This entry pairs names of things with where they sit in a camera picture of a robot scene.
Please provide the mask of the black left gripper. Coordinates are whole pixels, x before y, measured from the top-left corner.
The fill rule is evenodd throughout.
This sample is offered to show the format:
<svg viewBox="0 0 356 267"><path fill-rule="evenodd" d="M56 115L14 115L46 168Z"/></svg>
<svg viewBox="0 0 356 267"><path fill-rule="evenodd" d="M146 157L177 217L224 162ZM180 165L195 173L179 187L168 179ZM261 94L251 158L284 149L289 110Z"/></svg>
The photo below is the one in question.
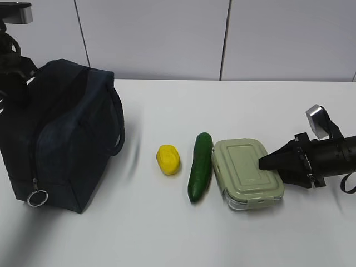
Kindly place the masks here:
<svg viewBox="0 0 356 267"><path fill-rule="evenodd" d="M37 70L28 57L1 55L1 100L27 105L30 101L27 81Z"/></svg>

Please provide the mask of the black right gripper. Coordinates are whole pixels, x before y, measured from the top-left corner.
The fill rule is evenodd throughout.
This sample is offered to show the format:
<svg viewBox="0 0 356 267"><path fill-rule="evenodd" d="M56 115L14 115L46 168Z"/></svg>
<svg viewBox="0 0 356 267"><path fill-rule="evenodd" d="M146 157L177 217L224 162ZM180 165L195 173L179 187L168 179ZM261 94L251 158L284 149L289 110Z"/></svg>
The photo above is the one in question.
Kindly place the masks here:
<svg viewBox="0 0 356 267"><path fill-rule="evenodd" d="M310 189L325 187L326 183L318 168L312 163L313 147L308 134L299 133L286 145L259 159L261 170L278 170L285 184Z"/></svg>

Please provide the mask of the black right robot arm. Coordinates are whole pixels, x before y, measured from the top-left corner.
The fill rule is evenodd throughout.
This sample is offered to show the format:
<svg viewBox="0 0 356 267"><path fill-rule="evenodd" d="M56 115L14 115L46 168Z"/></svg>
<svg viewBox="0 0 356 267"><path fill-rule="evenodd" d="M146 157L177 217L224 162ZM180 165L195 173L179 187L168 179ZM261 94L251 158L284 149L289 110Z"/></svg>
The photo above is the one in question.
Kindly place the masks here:
<svg viewBox="0 0 356 267"><path fill-rule="evenodd" d="M306 133L300 133L260 158L259 169L276 170L286 184L325 187L326 177L355 172L355 137L310 140Z"/></svg>

